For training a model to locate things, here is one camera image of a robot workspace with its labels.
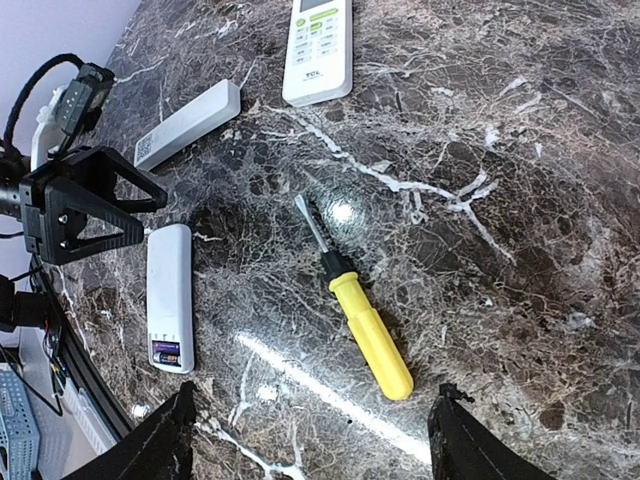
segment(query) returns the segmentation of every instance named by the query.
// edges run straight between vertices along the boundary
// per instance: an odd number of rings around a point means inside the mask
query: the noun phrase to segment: brown marble countertop
[[[281,99],[291,5],[143,0],[92,144],[224,78],[241,115],[154,171],[194,232],[196,478],[428,479],[426,417],[470,410],[559,479],[640,477],[640,3],[359,1],[354,90]],[[379,391],[293,204],[304,192],[397,340]],[[126,408],[183,377],[146,355],[145,245],[54,269]]]

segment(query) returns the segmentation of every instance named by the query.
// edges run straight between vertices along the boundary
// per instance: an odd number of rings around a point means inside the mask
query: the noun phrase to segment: plastic crate
[[[5,480],[30,480],[40,432],[27,392],[12,371],[0,372],[0,470]]]

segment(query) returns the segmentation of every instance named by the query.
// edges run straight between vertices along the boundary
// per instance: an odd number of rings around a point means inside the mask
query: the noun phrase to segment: screwdriver handle
[[[413,391],[413,378],[393,343],[380,315],[371,306],[358,274],[340,275],[329,284],[347,315],[348,325],[382,393],[390,400],[404,400]]]

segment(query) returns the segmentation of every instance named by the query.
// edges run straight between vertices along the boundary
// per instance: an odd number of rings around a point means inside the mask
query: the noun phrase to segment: robotic claw
[[[58,89],[41,111],[29,158],[12,144],[13,130],[30,91],[56,65],[71,62],[78,76]],[[102,114],[115,75],[72,54],[54,57],[27,82],[14,105],[0,143],[0,214],[23,224],[25,247],[45,263],[64,265],[100,252],[141,243],[142,223],[131,214],[155,212],[167,194],[117,151],[108,147],[70,149],[78,135],[92,131]],[[116,197],[118,177],[148,194],[143,200]],[[118,233],[86,238],[90,217]]]

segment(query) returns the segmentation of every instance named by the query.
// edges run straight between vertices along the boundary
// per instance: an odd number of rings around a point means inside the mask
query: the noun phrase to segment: screwdriver
[[[371,306],[358,283],[358,274],[340,252],[329,248],[304,197],[296,196],[295,203],[320,246],[321,263],[327,273],[329,290],[335,294],[344,310],[349,329],[382,393],[390,400],[404,400],[413,391],[413,378],[380,315]]]

